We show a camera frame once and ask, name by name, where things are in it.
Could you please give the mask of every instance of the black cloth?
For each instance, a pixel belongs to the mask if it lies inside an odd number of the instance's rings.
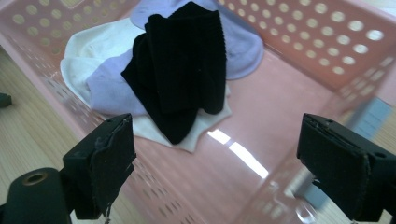
[[[189,133],[199,108],[223,108],[225,41],[219,13],[193,2],[169,18],[152,15],[121,74],[172,144]]]

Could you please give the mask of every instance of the wooden floor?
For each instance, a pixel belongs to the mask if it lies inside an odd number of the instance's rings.
[[[396,1],[365,0],[377,7],[394,7]],[[7,199],[10,183],[20,175],[42,167],[63,167],[62,157],[77,143],[73,133],[53,111],[18,66],[0,49],[0,92],[12,96],[13,105],[0,108],[0,204]],[[396,153],[396,111],[375,139]],[[144,223],[123,195],[116,200],[112,222]],[[104,223],[104,220],[73,223]]]

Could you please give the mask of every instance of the perforated basket wall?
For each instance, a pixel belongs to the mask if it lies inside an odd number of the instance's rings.
[[[70,36],[129,16],[135,0],[0,2],[0,44],[82,138],[102,119],[64,85]],[[229,81],[233,115],[196,152],[135,139],[124,191],[151,223],[303,223],[285,193],[304,112],[336,118],[372,97],[394,68],[396,21],[356,0],[219,0],[266,44],[260,67]],[[227,141],[216,139],[215,134]]]

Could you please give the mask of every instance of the pink plastic basket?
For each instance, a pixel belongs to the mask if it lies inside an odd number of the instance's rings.
[[[84,137],[100,116],[60,73],[72,34],[129,16],[134,0],[0,1],[0,44]],[[136,169],[123,190],[150,223],[304,223],[284,193],[303,113],[336,119],[373,97],[396,58],[396,20],[352,0],[220,0],[261,34],[266,52],[250,76],[229,81],[233,114],[196,152],[135,138]]]

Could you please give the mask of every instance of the black fabric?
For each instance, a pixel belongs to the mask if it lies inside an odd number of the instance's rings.
[[[189,133],[199,108],[223,108],[225,42],[219,13],[193,2],[168,19],[152,15],[121,73],[172,144]]]

